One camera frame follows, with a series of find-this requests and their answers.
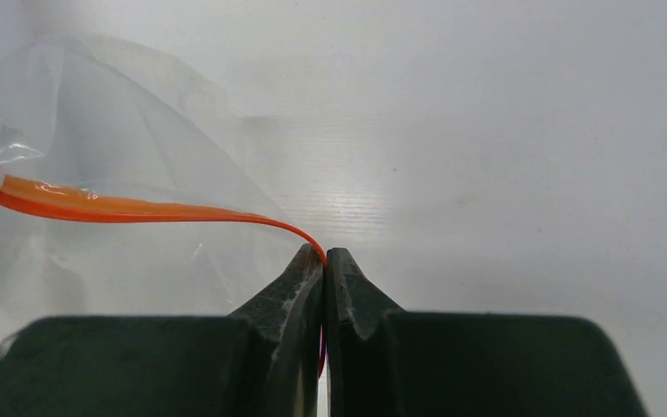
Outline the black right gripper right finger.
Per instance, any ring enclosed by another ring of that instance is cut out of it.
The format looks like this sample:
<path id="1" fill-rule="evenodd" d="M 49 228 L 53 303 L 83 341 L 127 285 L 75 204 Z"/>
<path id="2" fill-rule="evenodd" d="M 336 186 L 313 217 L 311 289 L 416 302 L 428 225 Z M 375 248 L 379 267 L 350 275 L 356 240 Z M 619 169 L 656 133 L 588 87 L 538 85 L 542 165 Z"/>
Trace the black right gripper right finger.
<path id="1" fill-rule="evenodd" d="M 407 311 L 333 248 L 325 271 L 332 416 L 643 416 L 614 344 L 561 315 Z"/>

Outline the clear orange zip bag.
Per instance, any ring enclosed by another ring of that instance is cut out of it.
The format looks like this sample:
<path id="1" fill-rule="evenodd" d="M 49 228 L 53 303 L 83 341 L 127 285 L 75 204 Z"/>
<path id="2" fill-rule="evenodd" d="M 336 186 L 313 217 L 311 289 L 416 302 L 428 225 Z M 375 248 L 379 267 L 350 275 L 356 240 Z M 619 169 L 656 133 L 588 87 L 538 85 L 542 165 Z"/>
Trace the clear orange zip bag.
<path id="1" fill-rule="evenodd" d="M 179 59 L 105 36 L 0 61 L 0 356 L 52 317 L 217 316 L 322 249 L 244 165 L 249 121 Z"/>

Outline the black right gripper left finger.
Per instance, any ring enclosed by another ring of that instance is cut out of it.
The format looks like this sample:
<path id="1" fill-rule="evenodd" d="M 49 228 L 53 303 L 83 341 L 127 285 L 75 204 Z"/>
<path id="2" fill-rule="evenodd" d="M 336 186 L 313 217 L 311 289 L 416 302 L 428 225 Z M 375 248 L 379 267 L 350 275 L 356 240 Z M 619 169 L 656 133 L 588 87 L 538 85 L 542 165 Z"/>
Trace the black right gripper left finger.
<path id="1" fill-rule="evenodd" d="M 0 349 L 0 416 L 313 416 L 324 268 L 303 245 L 225 316 L 60 316 Z"/>

